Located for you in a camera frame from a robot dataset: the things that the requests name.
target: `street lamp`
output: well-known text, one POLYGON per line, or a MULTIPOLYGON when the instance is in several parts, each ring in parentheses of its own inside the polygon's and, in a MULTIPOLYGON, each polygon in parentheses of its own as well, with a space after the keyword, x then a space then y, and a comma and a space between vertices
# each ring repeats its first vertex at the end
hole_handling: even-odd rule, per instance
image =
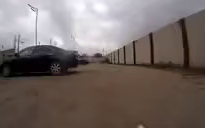
POLYGON ((37 20, 38 20, 38 8, 33 7, 32 5, 28 4, 30 9, 36 13, 36 23, 35 23, 35 44, 37 45, 37 20))

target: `car door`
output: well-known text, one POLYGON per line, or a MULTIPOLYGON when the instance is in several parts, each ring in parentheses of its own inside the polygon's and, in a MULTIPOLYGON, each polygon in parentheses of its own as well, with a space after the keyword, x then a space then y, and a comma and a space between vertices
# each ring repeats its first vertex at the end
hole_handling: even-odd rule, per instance
POLYGON ((13 60, 12 67, 15 72, 32 72, 33 58, 31 53, 34 47, 28 47, 19 53, 19 57, 13 60))
POLYGON ((34 70, 36 72, 45 72, 49 70, 51 49, 46 46, 37 46, 32 53, 34 70))

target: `dirt ground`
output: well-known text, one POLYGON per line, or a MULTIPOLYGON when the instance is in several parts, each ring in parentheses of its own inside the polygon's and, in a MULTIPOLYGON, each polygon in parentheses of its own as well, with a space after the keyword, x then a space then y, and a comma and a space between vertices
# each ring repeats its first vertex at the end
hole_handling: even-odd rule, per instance
POLYGON ((205 76, 92 64, 0 77, 0 128, 205 128, 205 76))

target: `side mirror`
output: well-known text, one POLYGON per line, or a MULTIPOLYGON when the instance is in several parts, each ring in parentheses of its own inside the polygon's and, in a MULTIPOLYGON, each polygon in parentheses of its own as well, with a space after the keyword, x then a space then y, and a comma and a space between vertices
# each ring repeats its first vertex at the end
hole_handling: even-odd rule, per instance
POLYGON ((15 57, 19 57, 20 56, 19 53, 15 53, 14 55, 15 55, 15 57))

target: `cloudy sky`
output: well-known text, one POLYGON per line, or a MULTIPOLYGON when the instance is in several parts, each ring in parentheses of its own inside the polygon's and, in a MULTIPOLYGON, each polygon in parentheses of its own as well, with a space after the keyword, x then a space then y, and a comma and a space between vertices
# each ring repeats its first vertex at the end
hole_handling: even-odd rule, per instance
POLYGON ((21 34, 22 48, 38 40, 92 54, 114 50, 181 17, 205 9, 205 0, 0 0, 0 48, 13 47, 21 34))

